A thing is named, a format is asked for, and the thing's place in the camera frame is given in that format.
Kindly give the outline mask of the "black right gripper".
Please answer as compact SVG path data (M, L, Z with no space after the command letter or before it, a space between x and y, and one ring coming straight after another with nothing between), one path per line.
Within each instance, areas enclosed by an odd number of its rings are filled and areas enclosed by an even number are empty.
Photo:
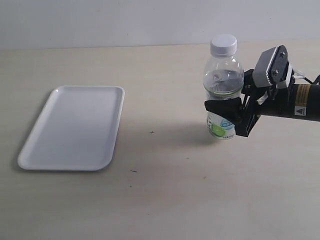
M207 112L216 114L235 125L237 136L248 137L262 115L283 117L289 107L290 87L277 89L274 86L258 88L254 84L253 69L244 72L240 97L227 100L206 100Z

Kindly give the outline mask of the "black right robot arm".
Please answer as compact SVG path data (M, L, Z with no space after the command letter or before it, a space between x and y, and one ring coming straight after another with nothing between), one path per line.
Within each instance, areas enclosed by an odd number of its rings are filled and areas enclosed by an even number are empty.
M298 119L318 122L320 120L320 78L314 82L305 78L307 84L296 84L293 78L283 89L256 87L253 69L244 72L244 86L240 97L228 100L207 100L205 109L219 115L235 126L237 136L248 137L260 116Z

